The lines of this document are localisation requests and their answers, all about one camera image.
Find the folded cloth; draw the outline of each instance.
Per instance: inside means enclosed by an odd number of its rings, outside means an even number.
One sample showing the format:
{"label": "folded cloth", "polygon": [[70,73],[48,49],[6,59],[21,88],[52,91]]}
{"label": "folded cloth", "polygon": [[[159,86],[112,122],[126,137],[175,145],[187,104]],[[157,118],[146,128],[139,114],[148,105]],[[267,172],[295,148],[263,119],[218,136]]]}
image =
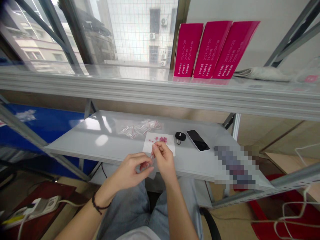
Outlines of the folded cloth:
{"label": "folded cloth", "polygon": [[234,72],[233,76],[257,80],[289,82],[291,75],[286,75],[274,67],[252,67]]}

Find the black phone screen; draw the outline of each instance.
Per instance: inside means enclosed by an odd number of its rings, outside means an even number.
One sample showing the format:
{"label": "black phone screen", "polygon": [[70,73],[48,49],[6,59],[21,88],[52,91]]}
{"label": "black phone screen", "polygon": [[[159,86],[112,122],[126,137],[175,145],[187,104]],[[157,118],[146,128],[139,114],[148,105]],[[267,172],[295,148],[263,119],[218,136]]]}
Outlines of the black phone screen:
{"label": "black phone screen", "polygon": [[196,130],[190,130],[187,131],[189,137],[194,142],[194,144],[197,146],[199,151],[205,151],[209,150],[209,146],[204,142],[204,140],[200,137],[200,135],[197,133]]}

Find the power plug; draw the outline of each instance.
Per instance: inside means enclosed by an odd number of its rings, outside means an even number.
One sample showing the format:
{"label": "power plug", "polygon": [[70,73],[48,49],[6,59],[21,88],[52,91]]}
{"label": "power plug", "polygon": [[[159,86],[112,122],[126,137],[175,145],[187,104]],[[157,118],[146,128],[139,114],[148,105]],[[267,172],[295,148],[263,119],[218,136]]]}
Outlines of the power plug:
{"label": "power plug", "polygon": [[[44,198],[35,199],[32,202],[32,204],[34,204],[32,208],[24,207],[22,209],[19,209],[11,216],[11,219],[18,216],[22,216],[22,215],[23,216],[28,215],[29,217],[28,219],[26,219],[26,221],[29,221],[31,219],[43,216],[47,213],[53,212],[58,208],[60,199],[61,199],[61,196],[55,196],[49,199],[44,199]],[[12,223],[5,224],[3,225],[3,229],[6,230],[14,226],[20,225],[21,222],[22,222],[22,219]]]}

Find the black bracelet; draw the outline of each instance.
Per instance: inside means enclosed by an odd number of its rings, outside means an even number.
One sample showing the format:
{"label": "black bracelet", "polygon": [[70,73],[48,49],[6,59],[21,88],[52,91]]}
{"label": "black bracelet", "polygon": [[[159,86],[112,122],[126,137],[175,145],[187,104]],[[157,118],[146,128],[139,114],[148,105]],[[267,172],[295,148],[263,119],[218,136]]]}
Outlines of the black bracelet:
{"label": "black bracelet", "polygon": [[101,212],[100,210],[107,209],[107,208],[110,206],[111,203],[110,203],[108,206],[104,207],[104,208],[99,207],[99,206],[97,206],[96,203],[95,203],[95,200],[94,200],[95,195],[96,195],[96,192],[95,192],[95,193],[93,194],[93,196],[92,196],[92,204],[93,204],[93,207],[100,213],[100,215],[102,215],[102,212]]}

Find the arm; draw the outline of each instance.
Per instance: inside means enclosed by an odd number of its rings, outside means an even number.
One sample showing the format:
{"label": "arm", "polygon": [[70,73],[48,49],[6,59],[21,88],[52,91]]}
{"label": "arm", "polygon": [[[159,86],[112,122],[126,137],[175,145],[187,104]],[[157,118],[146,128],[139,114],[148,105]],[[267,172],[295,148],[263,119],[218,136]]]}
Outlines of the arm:
{"label": "arm", "polygon": [[[149,165],[152,160],[145,153],[129,154],[121,163],[117,171],[99,188],[95,195],[95,203],[99,207],[106,207],[119,190],[134,187],[145,179],[153,167],[147,168],[139,174],[136,172],[138,165]],[[108,210],[100,210],[102,215],[93,207],[90,199],[80,212],[55,238],[56,240],[92,240],[97,228]]]}
{"label": "arm", "polygon": [[199,239],[180,189],[171,150],[164,142],[156,142],[152,154],[166,184],[170,239]]}

